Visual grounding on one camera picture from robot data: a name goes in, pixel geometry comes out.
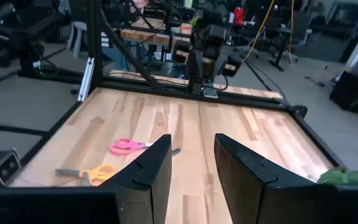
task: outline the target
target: pink scissors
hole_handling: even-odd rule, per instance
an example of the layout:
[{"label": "pink scissors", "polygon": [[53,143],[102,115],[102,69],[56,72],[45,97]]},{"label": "pink scissors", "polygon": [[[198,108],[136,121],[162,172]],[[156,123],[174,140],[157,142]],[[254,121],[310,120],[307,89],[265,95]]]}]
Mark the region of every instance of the pink scissors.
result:
[{"label": "pink scissors", "polygon": [[142,142],[132,141],[129,138],[120,138],[116,141],[116,143],[111,145],[110,152],[118,156],[126,156],[135,150],[147,149],[151,145],[152,143],[142,143]]}]

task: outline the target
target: red object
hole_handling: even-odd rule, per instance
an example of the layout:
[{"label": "red object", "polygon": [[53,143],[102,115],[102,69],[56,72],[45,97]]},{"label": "red object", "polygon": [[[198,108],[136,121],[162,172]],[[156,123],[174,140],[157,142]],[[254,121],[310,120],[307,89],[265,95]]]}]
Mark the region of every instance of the red object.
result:
[{"label": "red object", "polygon": [[244,16],[245,16],[245,10],[237,7],[234,9],[234,24],[235,25],[241,25],[242,21],[244,21]]}]

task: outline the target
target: concrete floor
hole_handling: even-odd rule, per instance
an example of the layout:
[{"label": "concrete floor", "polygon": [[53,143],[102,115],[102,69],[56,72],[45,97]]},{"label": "concrete floor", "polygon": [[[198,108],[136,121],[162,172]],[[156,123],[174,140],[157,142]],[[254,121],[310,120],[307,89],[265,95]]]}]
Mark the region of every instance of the concrete floor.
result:
[{"label": "concrete floor", "polygon": [[[46,53],[60,49],[62,45],[48,44]],[[288,101],[309,108],[306,121],[326,141],[328,146],[350,169],[358,170],[358,114],[343,111],[328,99],[331,85],[317,87],[305,76],[329,83],[333,76],[343,71],[343,66],[333,62],[323,62],[302,58],[298,63],[289,64],[282,60],[285,72],[279,72],[268,63],[268,55],[250,59],[261,68],[283,90]],[[69,52],[62,52],[51,58],[59,67],[83,71],[85,61],[74,59]],[[0,68],[0,77],[12,70]],[[268,86],[275,87],[264,77]],[[229,80],[233,86],[243,86],[264,90],[263,85],[243,66],[234,78]],[[48,130],[59,120],[76,101],[70,94],[72,85],[12,76],[0,82],[0,124],[25,128]],[[16,147],[24,155],[38,140],[37,136],[0,132],[0,150]]]}]

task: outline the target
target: orange scissors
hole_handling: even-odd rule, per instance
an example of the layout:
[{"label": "orange scissors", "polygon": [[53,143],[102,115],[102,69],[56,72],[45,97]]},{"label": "orange scissors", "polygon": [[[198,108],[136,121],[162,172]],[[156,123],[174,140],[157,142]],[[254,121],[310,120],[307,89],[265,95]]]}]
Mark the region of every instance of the orange scissors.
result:
[{"label": "orange scissors", "polygon": [[114,166],[104,164],[90,170],[55,169],[55,172],[63,175],[72,175],[83,179],[86,187],[99,186],[114,174],[118,173]]}]

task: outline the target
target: yellow cable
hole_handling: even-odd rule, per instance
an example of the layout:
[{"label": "yellow cable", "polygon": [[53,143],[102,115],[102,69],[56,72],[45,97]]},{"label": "yellow cable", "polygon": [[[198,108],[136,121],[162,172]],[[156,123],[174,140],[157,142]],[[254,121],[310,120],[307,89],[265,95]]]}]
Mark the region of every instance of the yellow cable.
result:
[{"label": "yellow cable", "polygon": [[292,6],[291,6],[291,34],[290,34],[290,44],[288,44],[288,52],[290,56],[290,63],[292,63],[292,57],[291,57],[291,43],[292,43],[292,30],[293,30],[293,5],[295,0],[292,0]]},{"label": "yellow cable", "polygon": [[263,26],[265,25],[265,22],[266,22],[266,20],[267,20],[267,17],[269,16],[270,11],[271,11],[272,8],[273,8],[273,4],[274,4],[274,0],[272,0],[272,3],[270,3],[270,6],[269,6],[269,8],[268,8],[268,10],[267,10],[267,13],[266,13],[266,16],[265,16],[265,19],[264,19],[264,21],[262,22],[262,24],[260,25],[259,30],[258,30],[258,33],[256,34],[256,37],[255,37],[254,43],[252,44],[252,47],[251,47],[251,49],[249,50],[249,52],[248,52],[247,56],[245,57],[245,59],[243,60],[243,62],[245,62],[245,60],[246,60],[246,59],[248,58],[248,56],[251,54],[252,49],[254,49],[255,44],[256,44],[256,41],[257,41],[257,39],[259,38],[259,35],[262,33],[261,30],[262,30]]}]

